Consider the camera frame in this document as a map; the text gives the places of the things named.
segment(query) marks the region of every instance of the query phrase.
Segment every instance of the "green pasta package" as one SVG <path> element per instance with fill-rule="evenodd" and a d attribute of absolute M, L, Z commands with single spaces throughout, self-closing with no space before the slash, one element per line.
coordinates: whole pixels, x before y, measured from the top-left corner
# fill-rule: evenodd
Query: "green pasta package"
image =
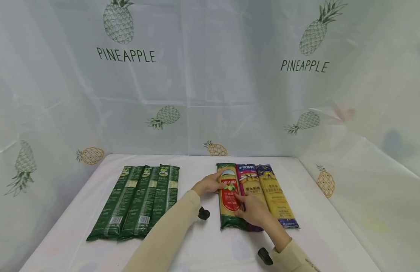
<path fill-rule="evenodd" d="M 118 241 L 144 238 L 153 209 L 160 167 L 145 166 Z"/>
<path fill-rule="evenodd" d="M 125 166 L 86 241 L 116 240 L 121 233 L 144 166 Z"/>
<path fill-rule="evenodd" d="M 225 188 L 219 191 L 219 210 L 221 212 L 221 229 L 225 227 L 236 227 L 247 230 L 245 220 L 236 217 L 235 212 L 242 209 L 240 201 L 235 197 L 239 194 L 239 182 L 237 178 L 236 164 L 218 163 L 218 172 L 224 170 L 219 177 L 220 183 L 225 183 Z"/>
<path fill-rule="evenodd" d="M 178 174 L 180 168 L 171 165 L 160 165 L 157 179 L 156 194 L 153 203 L 150 225 L 147 232 L 153 228 L 158 220 L 177 202 Z"/>

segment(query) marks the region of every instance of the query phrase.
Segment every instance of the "printed fabric backdrop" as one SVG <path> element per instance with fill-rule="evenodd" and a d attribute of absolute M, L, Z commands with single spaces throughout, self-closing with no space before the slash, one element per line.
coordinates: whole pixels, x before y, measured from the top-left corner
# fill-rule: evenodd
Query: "printed fabric backdrop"
<path fill-rule="evenodd" d="M 420 0 L 130 1 L 0 1 L 0 271 L 112 153 L 299 157 L 420 271 Z"/>

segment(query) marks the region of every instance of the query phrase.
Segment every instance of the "pineapple illustration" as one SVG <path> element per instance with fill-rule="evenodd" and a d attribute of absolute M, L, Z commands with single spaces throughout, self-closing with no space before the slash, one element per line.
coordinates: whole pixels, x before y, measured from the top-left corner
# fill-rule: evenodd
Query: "pineapple illustration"
<path fill-rule="evenodd" d="M 83 151 L 80 149 L 77 151 L 76 160 L 81 162 L 83 160 L 84 163 L 89 165 L 97 164 L 102 157 L 104 157 L 104 151 L 100 148 L 87 148 Z"/>
<path fill-rule="evenodd" d="M 298 122 L 294 125 L 285 128 L 287 134 L 296 135 L 298 129 L 314 128 L 320 124 L 320 117 L 315 112 L 309 111 L 301 114 Z"/>
<path fill-rule="evenodd" d="M 320 7 L 320 16 L 318 20 L 315 20 L 302 35 L 301 42 L 299 43 L 299 50 L 304 55 L 310 55 L 321 44 L 325 38 L 327 31 L 327 25 L 330 22 L 335 21 L 335 17 L 341 15 L 338 13 L 340 9 L 344 8 L 347 4 L 342 4 L 341 0 L 329 0 L 325 1 L 325 5 Z"/>
<path fill-rule="evenodd" d="M 102 15 L 106 34 L 123 45 L 133 39 L 133 20 L 127 9 L 132 4 L 129 0 L 112 0 Z"/>
<path fill-rule="evenodd" d="M 21 149 L 15 162 L 15 170 L 17 171 L 17 175 L 12 178 L 15 181 L 8 185 L 8 187 L 10 186 L 11 189 L 5 194 L 9 195 L 13 192 L 14 197 L 17 196 L 21 191 L 24 193 L 26 192 L 26 189 L 29 188 L 27 182 L 33 182 L 30 174 L 36 170 L 36 163 L 35 159 L 33 158 L 32 148 L 26 141 L 21 140 L 20 143 Z"/>
<path fill-rule="evenodd" d="M 325 168 L 321 165 L 316 164 L 316 168 L 319 169 L 320 174 L 318 180 L 316 181 L 319 188 L 325 194 L 327 198 L 330 198 L 332 193 L 335 190 L 334 178 L 328 173 Z"/>
<path fill-rule="evenodd" d="M 175 123 L 180 118 L 180 112 L 174 106 L 165 106 L 157 112 L 157 118 L 151 118 L 146 123 L 153 129 L 163 129 L 163 124 Z"/>
<path fill-rule="evenodd" d="M 204 147 L 206 147 L 212 156 L 227 156 L 228 151 L 225 149 L 225 147 L 221 146 L 220 144 L 213 144 L 211 141 L 207 141 L 204 144 Z"/>

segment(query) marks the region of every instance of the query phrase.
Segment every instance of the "barcode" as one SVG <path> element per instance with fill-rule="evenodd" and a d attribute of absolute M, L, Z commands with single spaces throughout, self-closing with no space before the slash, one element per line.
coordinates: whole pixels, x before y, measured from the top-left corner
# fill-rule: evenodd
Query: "barcode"
<path fill-rule="evenodd" d="M 138 224 L 148 224 L 148 223 L 150 223 L 150 217 L 149 216 L 139 217 Z"/>
<path fill-rule="evenodd" d="M 109 224 L 120 224 L 122 220 L 122 216 L 114 216 L 112 218 L 110 218 L 110 223 Z"/>

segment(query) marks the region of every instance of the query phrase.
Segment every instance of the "pineapple text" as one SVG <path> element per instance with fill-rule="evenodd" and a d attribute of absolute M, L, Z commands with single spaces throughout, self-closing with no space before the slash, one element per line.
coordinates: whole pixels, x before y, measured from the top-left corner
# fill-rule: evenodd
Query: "pineapple text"
<path fill-rule="evenodd" d="M 313 72 L 322 72 L 326 73 L 325 68 L 328 68 L 326 64 L 329 63 L 328 61 L 323 62 L 323 65 L 320 65 L 320 60 L 283 60 L 283 63 L 281 65 L 280 71 L 283 70 L 284 67 L 286 67 L 286 71 L 311 71 L 313 69 Z"/>
<path fill-rule="evenodd" d="M 154 60 L 154 51 L 145 53 L 145 50 L 119 50 L 119 49 L 108 49 L 108 48 L 97 48 L 100 59 L 114 60 L 114 61 L 129 61 L 134 62 L 156 62 Z"/>

